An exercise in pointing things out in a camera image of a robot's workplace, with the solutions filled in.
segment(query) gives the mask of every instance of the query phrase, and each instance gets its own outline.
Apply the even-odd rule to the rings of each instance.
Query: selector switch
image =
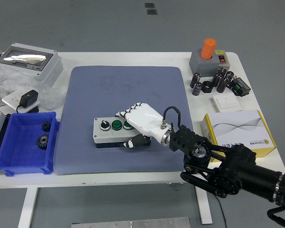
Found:
[[[126,130],[131,130],[133,128],[132,125],[129,124],[127,121],[125,121],[123,124],[123,128]]]
[[[120,120],[114,120],[112,123],[112,129],[115,131],[119,131],[123,127],[123,124]]]
[[[100,128],[101,128],[101,130],[106,132],[106,131],[110,130],[111,125],[110,125],[110,123],[108,121],[102,120],[101,124],[100,124]]]

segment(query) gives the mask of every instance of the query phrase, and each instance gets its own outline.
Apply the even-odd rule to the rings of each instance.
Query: robot finger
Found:
[[[123,118],[125,118],[125,114],[126,114],[126,112],[118,112],[118,113],[115,114],[115,116],[116,117],[123,117]]]

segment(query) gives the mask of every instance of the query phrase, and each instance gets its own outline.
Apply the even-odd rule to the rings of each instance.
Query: gray foam pad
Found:
[[[148,103],[163,115],[169,106],[181,112],[181,124],[192,129],[180,69],[161,66],[80,66],[72,71],[54,154],[57,174],[182,171],[181,151],[152,139],[134,149],[96,148],[94,118],[111,117],[136,102]],[[177,127],[177,114],[167,112]]]

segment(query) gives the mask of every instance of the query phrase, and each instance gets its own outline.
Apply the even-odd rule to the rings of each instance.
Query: yellow box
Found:
[[[201,129],[212,144],[231,147],[244,144],[256,153],[257,158],[276,148],[275,141],[258,110],[206,114]]]

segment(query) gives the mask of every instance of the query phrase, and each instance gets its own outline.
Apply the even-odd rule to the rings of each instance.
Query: blue plastic bin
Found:
[[[49,132],[42,130],[44,122],[51,123]],[[0,148],[0,170],[8,177],[23,173],[51,174],[58,129],[55,112],[12,114]],[[43,134],[49,134],[46,150],[36,144]]]

